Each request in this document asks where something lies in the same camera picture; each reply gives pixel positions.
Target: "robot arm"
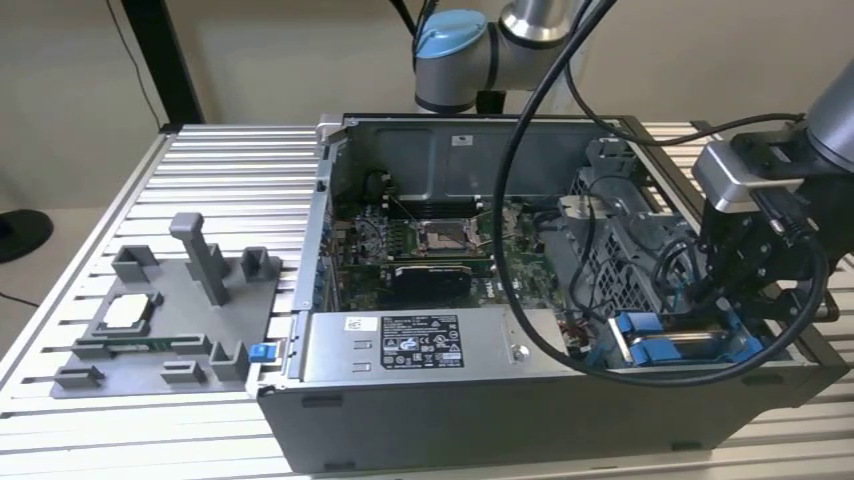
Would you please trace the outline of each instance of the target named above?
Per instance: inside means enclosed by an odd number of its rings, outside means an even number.
[[[708,145],[694,166],[708,198],[700,245],[710,265],[688,292],[698,304],[728,296],[749,315],[792,320],[812,278],[801,238],[816,237],[830,271],[854,251],[844,210],[854,201],[853,119],[854,62],[801,123]],[[769,299],[761,291],[780,280],[800,283]],[[826,294],[817,321],[839,314]]]
[[[416,102],[436,113],[462,113],[478,91],[532,90],[570,32],[570,0],[514,0],[498,22],[481,12],[432,15],[416,39]]]

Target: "aluminum extrusion table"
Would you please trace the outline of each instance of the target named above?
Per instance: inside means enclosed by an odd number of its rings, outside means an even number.
[[[660,139],[696,131],[688,123],[648,123],[646,127]],[[689,175],[705,142],[665,149]],[[69,347],[114,281],[110,260],[119,247],[143,243],[161,258],[181,255],[181,243],[169,233],[178,211],[206,215],[207,239],[219,243],[227,255],[262,245],[283,258],[269,337],[287,335],[315,147],[313,126],[189,126],[179,134],[158,137],[0,362],[0,477],[113,480],[294,475],[250,394],[55,400],[50,377],[65,365]],[[841,262],[830,288],[843,318],[818,329],[854,364],[852,257]],[[273,374],[254,367],[253,378]],[[629,477],[854,478],[854,374],[804,407],[761,415],[713,452],[370,476],[389,480]]]

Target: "warning label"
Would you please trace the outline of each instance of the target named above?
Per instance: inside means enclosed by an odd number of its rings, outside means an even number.
[[[457,315],[382,317],[381,335],[381,364],[386,369],[464,366]]]

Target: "green circuit board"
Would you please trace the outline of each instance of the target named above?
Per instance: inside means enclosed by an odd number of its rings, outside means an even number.
[[[478,308],[508,303],[494,270],[492,213],[465,219],[418,221],[382,215],[357,218],[339,234],[339,291],[345,311],[413,308]],[[566,299],[537,236],[533,216],[518,206],[505,213],[505,245],[514,289],[526,308],[562,312]],[[449,299],[394,301],[393,278],[399,268],[450,267],[472,275],[468,294]]]

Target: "black pole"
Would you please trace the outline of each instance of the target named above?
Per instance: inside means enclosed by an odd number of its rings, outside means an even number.
[[[122,0],[170,123],[205,123],[166,0]]]

